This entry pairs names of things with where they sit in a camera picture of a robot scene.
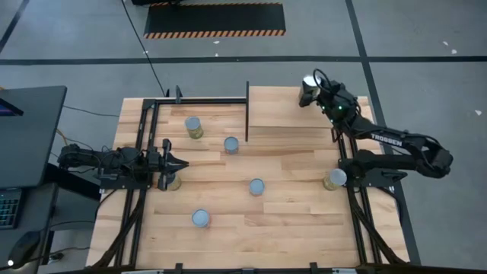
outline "keyboard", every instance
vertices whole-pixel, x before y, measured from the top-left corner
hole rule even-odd
[[[14,229],[19,220],[22,190],[0,190],[0,229]]]

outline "gold can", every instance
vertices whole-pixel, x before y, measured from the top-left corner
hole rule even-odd
[[[173,182],[167,185],[167,190],[170,190],[170,191],[178,190],[181,187],[182,183],[183,182],[181,181],[181,178],[179,176],[177,176],[176,174],[174,174]]]
[[[323,178],[323,187],[329,191],[337,190],[344,186],[347,181],[347,174],[345,171],[336,168],[326,173]]]
[[[199,118],[196,116],[190,116],[186,118],[184,122],[186,124],[186,129],[188,130],[189,137],[192,139],[200,139],[203,136],[203,129]]]

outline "wire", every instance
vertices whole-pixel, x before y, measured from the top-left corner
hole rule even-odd
[[[327,89],[323,86],[323,84],[320,82],[318,83],[318,80],[317,80],[317,72],[319,72],[325,79],[326,79],[326,82],[328,83],[328,86],[331,88],[332,87],[332,82],[328,79],[328,76],[326,75],[325,72],[323,72],[321,69],[319,68],[315,68],[313,70],[313,78],[314,78],[314,83],[322,90],[322,91],[327,91]],[[337,96],[337,97],[340,97],[344,100],[347,100],[350,104],[354,105],[355,106],[355,112],[357,114],[361,114],[362,112],[362,108],[360,107],[360,104],[357,102],[357,98],[354,97],[354,100],[350,100],[349,98],[346,98],[346,97],[343,97],[342,95],[340,94],[333,94],[331,92],[329,92],[331,95],[333,96]]]
[[[104,149],[104,148],[106,148],[106,149],[107,149],[107,151],[110,151],[110,150],[111,150],[111,149],[109,149],[109,148],[108,148],[106,145],[103,145],[103,146],[101,147],[101,152],[104,152],[104,151],[103,151],[103,149]]]
[[[66,138],[66,139],[69,140],[69,141],[71,141],[71,142],[77,142],[78,144],[82,144],[82,145],[86,146],[87,148],[91,149],[92,151],[94,150],[90,145],[87,145],[87,144],[85,144],[83,142],[80,142],[78,140],[74,140],[74,139],[71,139],[71,138]]]
[[[66,224],[72,224],[72,223],[91,223],[91,224],[94,224],[94,221],[62,221],[60,223],[50,225],[49,228],[53,228],[53,227],[58,226],[58,225],[66,225]]]
[[[138,154],[137,154],[137,155],[136,155],[136,156],[135,156],[135,157],[134,157],[132,160],[127,161],[127,162],[125,162],[125,163],[123,163],[123,164],[131,164],[133,161],[135,161],[135,159],[137,159],[137,158],[140,156],[140,154],[142,154],[142,152],[143,152],[143,151],[146,151],[146,150],[145,150],[145,149],[141,149],[141,150],[138,152]]]
[[[62,140],[64,141],[64,144],[65,145],[68,145],[68,139],[66,138],[66,136],[64,136],[64,133],[62,133],[62,131],[59,130],[59,129],[56,129],[56,133],[59,134],[62,137]]]
[[[100,203],[98,204],[97,206],[97,210],[95,210],[94,212],[94,217],[96,218],[97,217],[97,214],[98,214],[98,210],[100,210],[100,207],[101,205],[103,204],[103,202],[105,202],[110,196],[112,196],[117,190],[112,190],[111,193],[108,193],[108,195],[106,195],[101,201]]]
[[[32,259],[28,259],[27,261],[24,261],[22,263],[18,263],[17,265],[0,267],[0,271],[4,271],[4,270],[7,270],[7,269],[11,269],[11,268],[13,268],[15,266],[23,266],[26,263],[34,262],[34,261],[37,261],[37,260],[47,259],[47,258],[49,258],[52,255],[56,255],[58,253],[62,253],[62,252],[68,251],[68,250],[88,250],[88,249],[90,249],[90,247],[68,247],[68,248],[64,248],[64,249],[61,249],[61,250],[57,250],[57,251],[52,252],[52,253],[49,253],[49,254],[45,254],[45,255],[38,256],[38,257],[35,257],[35,258],[32,258]]]
[[[70,173],[76,173],[76,174],[85,174],[88,171],[95,170],[95,167],[88,168],[87,170],[79,171],[79,170],[68,170]]]
[[[145,50],[144,44],[140,40],[140,37],[138,37],[137,30],[135,29],[135,26],[132,22],[132,19],[130,18],[129,11],[127,11],[127,7],[125,6],[125,2],[123,0],[120,0],[123,5],[123,9],[125,10],[125,13],[127,14],[127,18],[129,19],[130,24],[132,25],[132,29],[134,30],[135,36],[137,37],[138,42],[140,43],[140,46],[142,47],[142,50],[144,50],[145,57],[147,57],[147,60],[149,61],[149,65],[151,65],[152,73],[154,73],[155,79],[158,81],[159,88],[161,88],[162,96],[166,97],[166,93],[164,92],[164,88],[162,87],[161,81],[159,81],[158,74],[155,73],[154,66],[152,65],[152,61],[149,58],[149,55],[147,54],[147,50]]]
[[[83,152],[68,152],[66,154],[63,155],[63,157],[66,157],[66,155],[71,155],[71,154],[76,154],[76,155],[85,155],[85,156],[90,156],[90,157],[95,157],[99,163],[101,163],[100,159],[98,156],[94,155],[94,154],[89,154],[89,153],[83,153]]]
[[[103,162],[105,161],[105,159],[108,157],[108,156],[111,156],[111,155],[122,155],[122,157],[125,159],[125,155],[123,153],[119,153],[119,151],[112,151],[112,152],[109,152],[107,153],[107,155],[105,155],[103,158],[101,158],[100,160],[100,164],[98,165],[98,173],[100,174],[101,173],[101,165],[103,164]],[[110,162],[110,164],[108,165],[108,168],[111,167],[112,165],[112,161]]]
[[[109,116],[109,117],[119,117],[118,115],[114,115],[114,114],[102,114],[102,113],[94,113],[94,112],[91,112],[91,111],[88,111],[88,110],[82,110],[82,109],[78,109],[77,107],[69,107],[69,106],[66,106],[64,105],[63,107],[67,108],[67,109],[70,109],[70,110],[77,110],[77,111],[81,111],[81,112],[84,112],[84,113],[89,113],[89,114],[93,114],[93,115],[96,115],[96,116]]]

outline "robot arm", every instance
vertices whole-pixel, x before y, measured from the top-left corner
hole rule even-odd
[[[92,151],[82,149],[75,144],[67,145],[61,150],[58,159],[59,168],[89,166],[97,169],[96,177],[111,185],[130,188],[139,183],[141,188],[148,182],[149,174],[160,172],[158,188],[167,190],[175,178],[175,173],[189,166],[187,161],[175,158],[171,153],[168,139],[162,142],[163,154],[158,148],[151,147],[145,153],[137,148],[118,148],[114,151]]]
[[[350,94],[344,84],[330,81],[319,69],[314,70],[314,84],[304,82],[300,107],[316,101],[326,114],[333,128],[350,138],[373,139],[387,145],[407,150],[410,155],[375,155],[360,150],[352,161],[355,174],[359,176],[372,168],[416,170],[426,177],[442,178],[450,173],[453,157],[440,143],[426,135],[389,129],[373,124],[361,115],[357,98]]]

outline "gray concrete floor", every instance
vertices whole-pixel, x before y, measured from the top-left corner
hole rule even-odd
[[[198,2],[218,2],[202,0]],[[282,0],[284,37],[142,40],[150,57],[358,56],[344,1]],[[0,1],[0,36],[21,0]],[[369,56],[487,55],[487,4],[482,0],[354,0]],[[127,1],[139,36],[148,9]],[[144,58],[119,0],[30,0],[0,59]],[[321,68],[356,95],[369,95],[360,63],[247,62],[156,64],[162,85],[186,96],[241,96],[245,81],[299,85]],[[487,269],[487,62],[373,63],[387,125],[433,135],[455,157],[451,175],[403,181],[423,265]],[[151,68],[142,65],[0,65],[0,85],[65,85],[65,104],[117,114],[124,97],[157,97]],[[111,146],[117,119],[64,109],[59,128],[94,148]],[[53,152],[62,141],[56,138]],[[61,193],[55,221],[92,218],[96,203]],[[88,245],[91,228],[56,233],[53,249]],[[80,269],[86,251],[70,253],[40,272]]]

